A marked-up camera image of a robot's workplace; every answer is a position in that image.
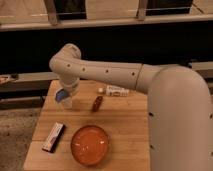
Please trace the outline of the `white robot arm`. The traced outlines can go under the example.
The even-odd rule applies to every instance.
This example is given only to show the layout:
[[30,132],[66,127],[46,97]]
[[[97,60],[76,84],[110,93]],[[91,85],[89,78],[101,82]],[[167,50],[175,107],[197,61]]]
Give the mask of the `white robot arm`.
[[183,66],[87,61],[74,44],[63,46],[49,67],[69,93],[84,78],[147,95],[151,171],[213,171],[211,94],[196,71]]

